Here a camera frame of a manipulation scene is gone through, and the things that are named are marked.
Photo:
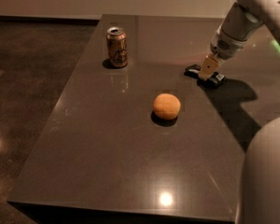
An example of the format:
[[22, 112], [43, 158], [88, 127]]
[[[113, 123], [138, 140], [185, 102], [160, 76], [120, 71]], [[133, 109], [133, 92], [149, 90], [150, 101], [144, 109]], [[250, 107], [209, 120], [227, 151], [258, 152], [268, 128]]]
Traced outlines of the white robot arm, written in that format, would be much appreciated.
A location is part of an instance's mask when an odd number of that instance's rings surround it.
[[[236, 0], [210, 43], [199, 78], [210, 78], [262, 25], [280, 47], [280, 0]], [[280, 224], [280, 91], [263, 90], [261, 96], [255, 107], [263, 126], [245, 154], [235, 224]]]

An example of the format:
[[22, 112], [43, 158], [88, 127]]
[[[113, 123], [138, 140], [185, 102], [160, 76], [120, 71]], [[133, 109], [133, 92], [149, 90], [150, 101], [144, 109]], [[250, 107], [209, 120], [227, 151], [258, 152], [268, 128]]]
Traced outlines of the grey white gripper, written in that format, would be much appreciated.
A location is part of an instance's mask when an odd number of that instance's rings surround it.
[[211, 54], [203, 60], [199, 79], [206, 81], [223, 64], [241, 50], [263, 22], [247, 9], [234, 3], [224, 21], [217, 28], [211, 42]]

